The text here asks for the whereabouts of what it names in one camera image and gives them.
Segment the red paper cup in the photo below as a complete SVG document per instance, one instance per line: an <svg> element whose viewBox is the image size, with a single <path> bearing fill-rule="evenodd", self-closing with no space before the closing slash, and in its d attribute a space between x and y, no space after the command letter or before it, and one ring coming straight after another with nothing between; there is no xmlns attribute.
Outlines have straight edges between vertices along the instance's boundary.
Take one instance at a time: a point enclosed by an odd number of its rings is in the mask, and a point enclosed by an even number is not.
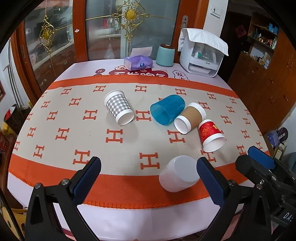
<svg viewBox="0 0 296 241"><path fill-rule="evenodd" d="M226 142L224 134L210 119L202 121L198 126L198 131L204 152L214 152L220 149Z"/></svg>

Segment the blue translucent plastic cup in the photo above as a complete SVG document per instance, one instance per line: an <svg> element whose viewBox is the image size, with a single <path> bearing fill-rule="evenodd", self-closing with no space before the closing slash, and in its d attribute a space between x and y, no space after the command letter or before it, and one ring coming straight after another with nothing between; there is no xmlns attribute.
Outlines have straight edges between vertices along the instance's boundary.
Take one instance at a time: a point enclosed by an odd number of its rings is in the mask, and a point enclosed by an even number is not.
<svg viewBox="0 0 296 241"><path fill-rule="evenodd" d="M169 95L153 103L150 112L160 125L167 126L185 109L185 101L178 95Z"/></svg>

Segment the white sterilizer box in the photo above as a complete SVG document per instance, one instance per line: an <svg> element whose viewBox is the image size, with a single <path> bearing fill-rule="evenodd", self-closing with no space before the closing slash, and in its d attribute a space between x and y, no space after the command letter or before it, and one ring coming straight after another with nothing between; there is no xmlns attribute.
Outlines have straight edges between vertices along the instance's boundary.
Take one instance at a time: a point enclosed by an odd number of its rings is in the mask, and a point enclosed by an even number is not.
<svg viewBox="0 0 296 241"><path fill-rule="evenodd" d="M180 64L189 73L215 77L224 53L207 44L192 42L186 36L181 50Z"/></svg>

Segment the brown sleeve paper cup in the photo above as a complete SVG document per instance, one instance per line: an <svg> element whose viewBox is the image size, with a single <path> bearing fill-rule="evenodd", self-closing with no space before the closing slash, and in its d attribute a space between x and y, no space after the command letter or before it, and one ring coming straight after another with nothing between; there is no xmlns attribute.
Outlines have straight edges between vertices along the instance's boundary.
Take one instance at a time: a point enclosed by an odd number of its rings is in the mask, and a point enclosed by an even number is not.
<svg viewBox="0 0 296 241"><path fill-rule="evenodd" d="M199 126L206 119L206 112L203 107L191 102L174 120L174 126L181 134L187 134Z"/></svg>

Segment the purple tissue pack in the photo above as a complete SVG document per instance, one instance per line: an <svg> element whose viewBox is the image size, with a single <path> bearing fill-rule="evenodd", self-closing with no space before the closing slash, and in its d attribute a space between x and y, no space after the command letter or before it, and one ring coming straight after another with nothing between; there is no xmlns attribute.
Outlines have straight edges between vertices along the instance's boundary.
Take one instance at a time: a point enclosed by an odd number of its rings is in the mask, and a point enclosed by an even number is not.
<svg viewBox="0 0 296 241"><path fill-rule="evenodd" d="M153 60L150 58L152 46L133 48L129 56L124 58L124 66L129 71L151 69Z"/></svg>

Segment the white printed table cover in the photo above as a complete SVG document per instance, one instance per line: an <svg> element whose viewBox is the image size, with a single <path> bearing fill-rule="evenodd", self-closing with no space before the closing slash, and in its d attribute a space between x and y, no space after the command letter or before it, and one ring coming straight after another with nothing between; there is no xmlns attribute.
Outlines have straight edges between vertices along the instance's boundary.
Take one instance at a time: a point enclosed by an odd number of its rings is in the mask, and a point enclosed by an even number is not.
<svg viewBox="0 0 296 241"><path fill-rule="evenodd" d="M204 77L187 73L180 65L165 68L154 65L152 70L128 72L122 60L97 60L73 64L55 81L90 76L144 75L190 80L231 88L218 76ZM245 178L240 184L251 186ZM219 207L209 196L182 204L146 209L106 208L85 202L79 211L94 233L102 240L170 240L205 229Z"/></svg>

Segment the wooden glass sliding door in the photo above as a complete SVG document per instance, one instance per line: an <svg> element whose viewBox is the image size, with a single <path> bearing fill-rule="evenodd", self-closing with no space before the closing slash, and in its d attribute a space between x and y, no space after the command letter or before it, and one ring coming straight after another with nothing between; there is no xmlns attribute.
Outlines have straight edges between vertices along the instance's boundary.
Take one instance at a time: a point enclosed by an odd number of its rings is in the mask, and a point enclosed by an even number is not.
<svg viewBox="0 0 296 241"><path fill-rule="evenodd" d="M10 39L16 72L35 103L71 65L122 59L132 49L176 48L182 28L203 28L208 1L42 1Z"/></svg>

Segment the dark wooden cabinet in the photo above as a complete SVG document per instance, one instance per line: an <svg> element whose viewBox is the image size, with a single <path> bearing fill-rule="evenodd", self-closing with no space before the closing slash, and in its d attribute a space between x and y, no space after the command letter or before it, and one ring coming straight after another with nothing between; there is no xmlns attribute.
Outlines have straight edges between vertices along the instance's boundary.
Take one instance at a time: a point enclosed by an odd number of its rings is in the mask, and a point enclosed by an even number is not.
<svg viewBox="0 0 296 241"><path fill-rule="evenodd" d="M295 108L295 49L267 15L252 13L248 49L240 53L228 85L262 133L276 129Z"/></svg>

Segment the white cloth on box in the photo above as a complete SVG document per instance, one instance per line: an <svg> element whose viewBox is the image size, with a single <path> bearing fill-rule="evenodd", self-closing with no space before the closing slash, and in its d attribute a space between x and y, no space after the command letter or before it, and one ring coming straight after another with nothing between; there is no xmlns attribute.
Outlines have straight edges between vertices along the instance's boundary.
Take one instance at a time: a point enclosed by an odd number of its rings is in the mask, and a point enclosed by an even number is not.
<svg viewBox="0 0 296 241"><path fill-rule="evenodd" d="M182 51L185 38L188 37L189 41L195 43L206 44L214 49L219 50L224 55L228 54L228 45L218 36L210 33L206 30L196 29L196 28L183 28L181 29L179 40L178 40L178 52Z"/></svg>

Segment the grey checked paper cup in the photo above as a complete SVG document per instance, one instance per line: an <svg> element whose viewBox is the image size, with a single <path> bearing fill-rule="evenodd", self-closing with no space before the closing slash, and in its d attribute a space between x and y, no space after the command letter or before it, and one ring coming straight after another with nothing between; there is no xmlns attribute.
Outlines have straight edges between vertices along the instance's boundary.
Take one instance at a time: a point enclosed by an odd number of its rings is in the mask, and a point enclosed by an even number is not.
<svg viewBox="0 0 296 241"><path fill-rule="evenodd" d="M112 90L103 100L103 104L120 126L127 125L134 119L134 112L121 90Z"/></svg>

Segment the orange beige H-pattern cloth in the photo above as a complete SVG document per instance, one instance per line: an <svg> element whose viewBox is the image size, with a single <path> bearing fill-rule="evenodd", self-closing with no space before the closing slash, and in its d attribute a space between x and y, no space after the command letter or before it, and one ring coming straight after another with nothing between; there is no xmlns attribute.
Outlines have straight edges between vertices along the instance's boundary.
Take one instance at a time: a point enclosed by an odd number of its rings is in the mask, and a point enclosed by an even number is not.
<svg viewBox="0 0 296 241"><path fill-rule="evenodd" d="M112 90L123 91L134 112L127 125L118 125L103 104ZM223 147L204 152L197 129L183 135L173 124L158 124L150 107L169 95L200 104L226 137ZM245 177L234 162L251 146L268 151L259 127L230 89L144 75L58 80L23 124L9 165L8 189L26 206L36 183L56 185L97 156L102 170L86 204L124 209L172 206L208 196L201 181L179 193L161 187L159 174L172 158L205 157L227 179L241 183Z"/></svg>

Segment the teal cylindrical canister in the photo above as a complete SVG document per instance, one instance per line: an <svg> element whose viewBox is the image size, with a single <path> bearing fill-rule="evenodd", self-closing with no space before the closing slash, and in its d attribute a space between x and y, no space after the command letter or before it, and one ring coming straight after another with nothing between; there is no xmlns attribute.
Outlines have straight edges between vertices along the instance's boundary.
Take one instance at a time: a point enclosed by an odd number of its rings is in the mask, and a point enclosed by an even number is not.
<svg viewBox="0 0 296 241"><path fill-rule="evenodd" d="M161 44L159 46L156 63L164 67L171 67L174 65L175 48L168 44Z"/></svg>

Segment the white plastic cup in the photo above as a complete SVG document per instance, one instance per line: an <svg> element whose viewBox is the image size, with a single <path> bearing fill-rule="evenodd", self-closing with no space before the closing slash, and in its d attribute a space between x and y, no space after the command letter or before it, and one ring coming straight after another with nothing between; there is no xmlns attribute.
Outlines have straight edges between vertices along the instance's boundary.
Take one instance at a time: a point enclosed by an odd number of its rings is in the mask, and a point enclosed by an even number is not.
<svg viewBox="0 0 296 241"><path fill-rule="evenodd" d="M168 192L179 192L200 180L197 160L180 155L171 159L159 175L159 183Z"/></svg>

